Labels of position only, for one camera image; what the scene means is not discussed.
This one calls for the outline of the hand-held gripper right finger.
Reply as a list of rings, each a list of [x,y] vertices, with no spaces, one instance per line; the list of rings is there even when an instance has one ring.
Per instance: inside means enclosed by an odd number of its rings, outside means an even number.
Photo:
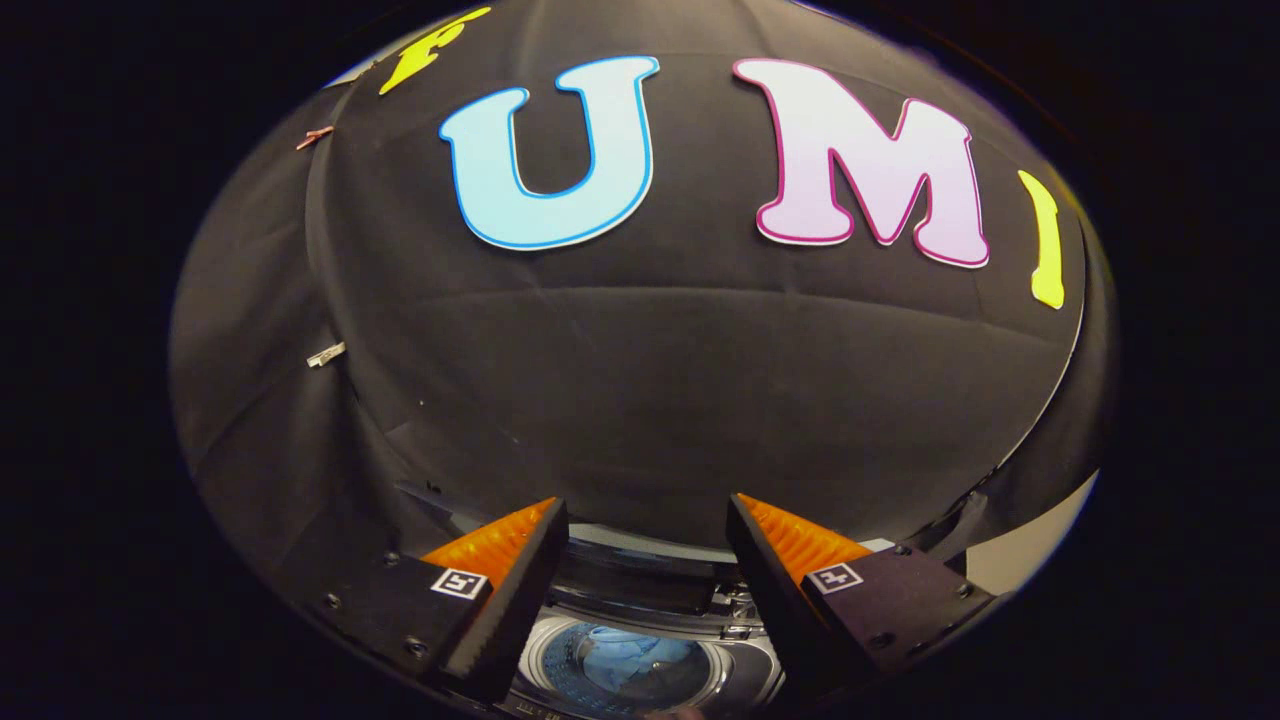
[[[786,680],[787,701],[876,685],[957,639],[995,594],[905,544],[869,550],[744,493],[726,536]]]

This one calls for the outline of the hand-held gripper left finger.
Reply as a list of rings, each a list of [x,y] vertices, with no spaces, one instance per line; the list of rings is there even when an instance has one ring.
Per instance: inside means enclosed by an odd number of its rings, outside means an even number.
[[[549,497],[415,553],[328,512],[285,557],[285,597],[393,676],[479,706],[509,692],[568,542]]]

